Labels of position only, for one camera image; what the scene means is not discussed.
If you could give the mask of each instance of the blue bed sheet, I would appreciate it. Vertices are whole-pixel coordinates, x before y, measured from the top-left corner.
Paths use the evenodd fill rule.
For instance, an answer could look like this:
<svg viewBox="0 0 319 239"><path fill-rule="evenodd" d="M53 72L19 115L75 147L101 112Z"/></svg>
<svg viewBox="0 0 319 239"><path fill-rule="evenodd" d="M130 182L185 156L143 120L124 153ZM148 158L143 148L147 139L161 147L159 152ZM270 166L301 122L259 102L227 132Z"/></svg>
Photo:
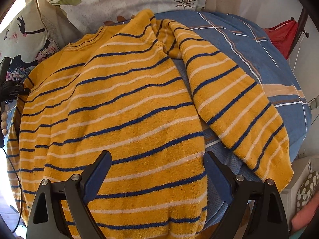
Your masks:
<svg viewBox="0 0 319 239"><path fill-rule="evenodd" d="M289 64L266 33L249 20L222 13L174 11L155 16L156 19L172 19L184 24L215 45L263 86L284 121L289 136L290 160L293 161L310 127L311 112ZM188 86L183 61L174 60L174 63ZM227 164L235 174L260 181L210 128L204 133L206 151L213 151L221 163ZM208 212L204 228L219 222L227 206L208 179Z"/></svg>

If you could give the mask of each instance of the white string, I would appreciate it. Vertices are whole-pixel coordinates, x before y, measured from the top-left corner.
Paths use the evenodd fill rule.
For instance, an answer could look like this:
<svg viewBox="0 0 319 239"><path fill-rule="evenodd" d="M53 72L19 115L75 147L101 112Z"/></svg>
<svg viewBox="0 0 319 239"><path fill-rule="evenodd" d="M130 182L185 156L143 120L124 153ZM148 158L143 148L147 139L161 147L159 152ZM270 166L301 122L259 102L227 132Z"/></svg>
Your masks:
<svg viewBox="0 0 319 239"><path fill-rule="evenodd" d="M304 37L305 37L305 36L306 36L306 33L304 33L304 34L303 34L303 37L302 37L301 41L298 41L298 42L297 42L297 43L299 43L299 49L298 49L298 53L297 53L297 57L296 57L296 61L295 61L295 65L294 65L294 67L293 67L293 70L292 70L292 71L294 71L294 70L295 70L295 68L296 68L297 59L298 59L299 51L300 51L300 48L301 48L301 42L303 41L303 39L304 39Z"/></svg>

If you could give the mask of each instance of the yellow striped sweater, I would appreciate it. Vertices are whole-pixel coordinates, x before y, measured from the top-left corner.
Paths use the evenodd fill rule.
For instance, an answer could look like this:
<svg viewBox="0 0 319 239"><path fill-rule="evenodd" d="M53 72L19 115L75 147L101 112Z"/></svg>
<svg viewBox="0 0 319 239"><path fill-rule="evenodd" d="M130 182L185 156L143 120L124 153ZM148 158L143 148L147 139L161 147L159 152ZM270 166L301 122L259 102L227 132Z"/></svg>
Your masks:
<svg viewBox="0 0 319 239"><path fill-rule="evenodd" d="M183 59L192 98L171 58ZM149 10L69 44L25 86L31 93L18 99L8 154L26 222L43 178L66 180L106 149L113 165L88 205L104 235L194 238L207 211L199 116L261 179L282 190L292 177L287 132L262 87L212 44Z"/></svg>

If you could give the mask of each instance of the white cord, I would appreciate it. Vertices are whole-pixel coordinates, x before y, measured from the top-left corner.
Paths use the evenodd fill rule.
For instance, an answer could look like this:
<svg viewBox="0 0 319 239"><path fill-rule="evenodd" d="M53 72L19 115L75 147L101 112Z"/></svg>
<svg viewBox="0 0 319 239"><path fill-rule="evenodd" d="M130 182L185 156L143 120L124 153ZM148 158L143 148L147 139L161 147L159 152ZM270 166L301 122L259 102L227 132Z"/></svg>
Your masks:
<svg viewBox="0 0 319 239"><path fill-rule="evenodd" d="M304 34L303 34L303 37L302 37L301 41L300 41L300 42L298 41L298 43L299 43L299 49L298 49L298 53L297 53L297 57L296 57L296 62L295 62L295 65L294 65L294 67L293 67L293 70L292 70L292 71L294 71L294 70L295 70L295 68L296 68L297 59L298 59L299 51L300 51L300 48L301 48L301 42L303 41L303 39L304 39L304 37L305 37L305 36L306 36L306 33L304 33Z"/></svg>

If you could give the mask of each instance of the red cloth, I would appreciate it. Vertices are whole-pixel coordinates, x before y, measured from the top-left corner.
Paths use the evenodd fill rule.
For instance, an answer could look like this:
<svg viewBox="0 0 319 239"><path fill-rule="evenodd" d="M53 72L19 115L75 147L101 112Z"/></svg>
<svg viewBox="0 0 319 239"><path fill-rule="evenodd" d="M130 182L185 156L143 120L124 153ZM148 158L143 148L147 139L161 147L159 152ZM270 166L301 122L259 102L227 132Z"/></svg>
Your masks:
<svg viewBox="0 0 319 239"><path fill-rule="evenodd" d="M296 232L310 223L319 207L319 192L291 220L292 232Z"/></svg>
<svg viewBox="0 0 319 239"><path fill-rule="evenodd" d="M298 29L298 22L295 20L288 20L282 22L275 27L265 28L264 31L267 33L272 44L288 59L289 51L296 36Z"/></svg>

